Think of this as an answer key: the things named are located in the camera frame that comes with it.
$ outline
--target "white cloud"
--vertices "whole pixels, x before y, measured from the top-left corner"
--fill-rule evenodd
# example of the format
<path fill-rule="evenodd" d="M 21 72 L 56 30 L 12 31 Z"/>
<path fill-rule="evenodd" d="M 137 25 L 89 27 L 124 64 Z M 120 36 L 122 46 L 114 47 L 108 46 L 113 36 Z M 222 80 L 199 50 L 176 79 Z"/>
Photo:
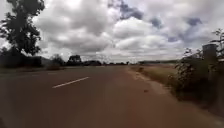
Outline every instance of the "white cloud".
<path fill-rule="evenodd" d="M 109 8 L 112 1 L 116 7 Z M 34 19 L 43 37 L 38 42 L 42 55 L 80 54 L 114 61 L 174 59 L 182 56 L 185 47 L 200 48 L 214 38 L 213 30 L 224 28 L 223 0 L 123 1 L 141 11 L 143 18 L 120 20 L 118 0 L 46 0 L 46 9 Z M 6 8 L 5 3 L 0 5 L 0 19 Z M 200 22 L 191 25 L 191 19 Z"/>

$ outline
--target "tree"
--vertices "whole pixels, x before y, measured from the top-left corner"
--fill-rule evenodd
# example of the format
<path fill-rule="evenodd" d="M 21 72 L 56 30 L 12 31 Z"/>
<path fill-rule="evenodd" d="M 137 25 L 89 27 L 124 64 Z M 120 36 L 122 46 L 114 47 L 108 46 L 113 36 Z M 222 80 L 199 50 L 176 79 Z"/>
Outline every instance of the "tree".
<path fill-rule="evenodd" d="M 215 34 L 216 36 L 219 37 L 218 40 L 212 40 L 211 42 L 212 43 L 219 43 L 219 46 L 220 46 L 220 52 L 221 54 L 224 53 L 224 48 L 223 48 L 223 44 L 224 44 L 224 32 L 222 29 L 218 29 L 214 32 L 212 32 L 213 34 Z"/>
<path fill-rule="evenodd" d="M 0 22 L 0 37 L 5 38 L 19 52 L 35 55 L 40 51 L 36 42 L 40 32 L 33 25 L 33 17 L 45 8 L 43 0 L 7 0 L 12 11 Z"/>
<path fill-rule="evenodd" d="M 77 65 L 80 65 L 81 63 L 82 63 L 82 59 L 81 59 L 80 55 L 70 56 L 69 60 L 67 62 L 67 64 L 70 66 L 77 66 Z"/>
<path fill-rule="evenodd" d="M 64 65 L 64 60 L 62 59 L 62 57 L 59 54 L 55 54 L 51 57 L 51 60 L 53 61 L 53 63 L 57 63 L 60 66 Z"/>

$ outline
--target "vegetation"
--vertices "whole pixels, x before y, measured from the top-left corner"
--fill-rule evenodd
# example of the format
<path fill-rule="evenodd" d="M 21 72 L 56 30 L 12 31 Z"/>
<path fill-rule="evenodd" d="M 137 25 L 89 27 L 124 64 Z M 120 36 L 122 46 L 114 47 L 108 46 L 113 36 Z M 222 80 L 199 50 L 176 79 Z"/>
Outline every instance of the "vegetation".
<path fill-rule="evenodd" d="M 176 75 L 176 69 L 159 65 L 132 67 L 132 69 L 162 84 L 168 83 L 169 76 Z"/>
<path fill-rule="evenodd" d="M 33 25 L 33 17 L 44 9 L 43 0 L 7 0 L 12 11 L 0 21 L 0 38 L 5 38 L 10 49 L 0 52 L 0 66 L 5 68 L 40 67 L 41 58 L 31 57 L 40 51 L 36 42 L 40 32 Z"/>
<path fill-rule="evenodd" d="M 1 21 L 0 37 L 5 38 L 14 50 L 35 55 L 40 48 L 36 42 L 40 40 L 40 32 L 33 25 L 33 17 L 44 9 L 43 0 L 7 0 L 12 11 L 6 13 Z"/>
<path fill-rule="evenodd" d="M 82 59 L 80 55 L 72 55 L 69 57 L 67 66 L 80 66 L 82 65 Z"/>
<path fill-rule="evenodd" d="M 65 65 L 65 62 L 64 60 L 62 59 L 62 57 L 59 55 L 59 54 L 55 54 L 51 57 L 51 61 L 52 63 L 55 63 L 59 66 L 64 66 Z"/>

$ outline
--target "green tree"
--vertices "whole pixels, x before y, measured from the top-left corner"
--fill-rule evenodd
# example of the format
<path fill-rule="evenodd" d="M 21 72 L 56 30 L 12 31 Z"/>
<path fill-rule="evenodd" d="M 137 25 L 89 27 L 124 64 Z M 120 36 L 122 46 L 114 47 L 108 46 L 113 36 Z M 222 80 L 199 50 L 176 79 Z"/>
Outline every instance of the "green tree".
<path fill-rule="evenodd" d="M 36 42 L 40 32 L 33 25 L 33 17 L 45 8 L 43 0 L 7 0 L 12 11 L 0 22 L 0 37 L 5 38 L 19 52 L 35 55 L 40 51 Z"/>

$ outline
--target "distant tree line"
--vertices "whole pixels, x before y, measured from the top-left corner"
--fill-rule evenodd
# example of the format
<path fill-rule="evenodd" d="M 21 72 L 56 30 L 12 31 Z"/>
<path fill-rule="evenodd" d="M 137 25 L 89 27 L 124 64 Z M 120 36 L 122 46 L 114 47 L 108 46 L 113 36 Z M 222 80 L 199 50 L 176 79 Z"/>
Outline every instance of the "distant tree line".
<path fill-rule="evenodd" d="M 117 62 L 106 63 L 99 60 L 86 60 L 82 61 L 80 55 L 72 55 L 68 61 L 65 62 L 59 54 L 55 54 L 51 57 L 52 62 L 59 64 L 60 66 L 106 66 L 106 65 L 128 65 L 129 62 Z"/>
<path fill-rule="evenodd" d="M 144 60 L 139 61 L 138 64 L 140 65 L 147 65 L 147 64 L 175 64 L 178 63 L 179 60 Z"/>

